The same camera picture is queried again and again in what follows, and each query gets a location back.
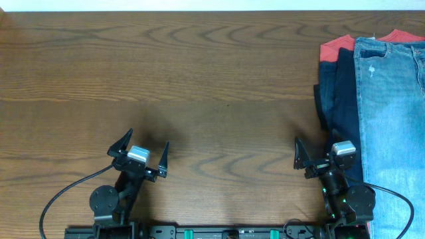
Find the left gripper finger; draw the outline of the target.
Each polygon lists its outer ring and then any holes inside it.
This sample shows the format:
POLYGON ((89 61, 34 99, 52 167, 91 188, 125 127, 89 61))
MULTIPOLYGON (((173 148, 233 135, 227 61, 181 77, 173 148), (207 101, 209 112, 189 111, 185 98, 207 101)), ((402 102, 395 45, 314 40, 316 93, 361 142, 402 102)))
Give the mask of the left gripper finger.
POLYGON ((160 162, 158 164, 158 176, 166 178, 168 170, 168 152, 169 152, 169 142, 166 143, 161 156, 160 162))
POLYGON ((117 140, 113 145, 109 147, 107 155, 113 158, 118 158, 122 155, 125 155, 132 133, 133 129, 130 128, 122 138, 117 140))

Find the light blue denim jeans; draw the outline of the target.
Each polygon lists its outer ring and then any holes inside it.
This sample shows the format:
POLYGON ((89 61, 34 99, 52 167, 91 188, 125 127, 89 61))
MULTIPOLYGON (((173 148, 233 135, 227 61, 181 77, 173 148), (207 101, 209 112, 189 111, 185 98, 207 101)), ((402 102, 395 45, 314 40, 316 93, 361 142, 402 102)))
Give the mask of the light blue denim jeans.
POLYGON ((363 180, 376 194, 372 238, 424 237, 424 43, 359 37, 354 50, 363 180))

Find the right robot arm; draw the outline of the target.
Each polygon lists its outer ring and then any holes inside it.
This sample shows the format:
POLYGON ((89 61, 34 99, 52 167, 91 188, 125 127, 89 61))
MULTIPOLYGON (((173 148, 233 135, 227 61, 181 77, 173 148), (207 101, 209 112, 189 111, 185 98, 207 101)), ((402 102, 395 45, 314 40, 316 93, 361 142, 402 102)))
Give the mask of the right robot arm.
POLYGON ((370 238, 375 191, 362 183, 350 185, 344 170, 354 165, 356 148, 351 141, 334 143, 321 159, 312 159, 300 138, 295 138, 294 169, 306 179, 319 179, 329 218, 311 232, 314 238, 370 238))

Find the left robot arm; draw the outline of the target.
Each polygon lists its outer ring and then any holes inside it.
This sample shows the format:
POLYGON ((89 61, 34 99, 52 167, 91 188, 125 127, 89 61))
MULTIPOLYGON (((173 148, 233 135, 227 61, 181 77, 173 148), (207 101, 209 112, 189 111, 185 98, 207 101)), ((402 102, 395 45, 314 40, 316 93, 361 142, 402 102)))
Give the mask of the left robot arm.
POLYGON ((90 195, 94 212, 92 238, 138 238, 138 225, 129 220, 144 181, 156 182, 167 176, 169 143, 165 144, 156 169, 148 167, 150 151, 139 146, 128 148, 133 130, 112 144, 107 154, 113 158, 112 168, 120 172, 114 186, 103 185, 90 195))

